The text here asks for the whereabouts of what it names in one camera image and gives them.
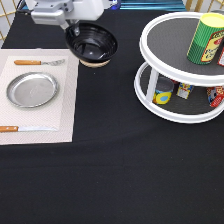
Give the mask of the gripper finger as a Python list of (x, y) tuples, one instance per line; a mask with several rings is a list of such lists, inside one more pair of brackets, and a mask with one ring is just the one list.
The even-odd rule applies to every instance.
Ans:
[(74, 25), (74, 33), (75, 33), (75, 35), (79, 36), (79, 34), (80, 34), (79, 20), (72, 20), (72, 23)]
[(69, 27), (69, 24), (68, 23), (64, 23), (62, 25), (60, 25), (60, 27), (63, 29), (63, 31), (65, 32), (66, 29)]

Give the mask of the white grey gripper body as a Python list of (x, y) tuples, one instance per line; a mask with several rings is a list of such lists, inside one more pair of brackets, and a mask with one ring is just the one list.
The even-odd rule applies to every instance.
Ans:
[(36, 24), (64, 25), (67, 20), (97, 20), (104, 0), (25, 0)]

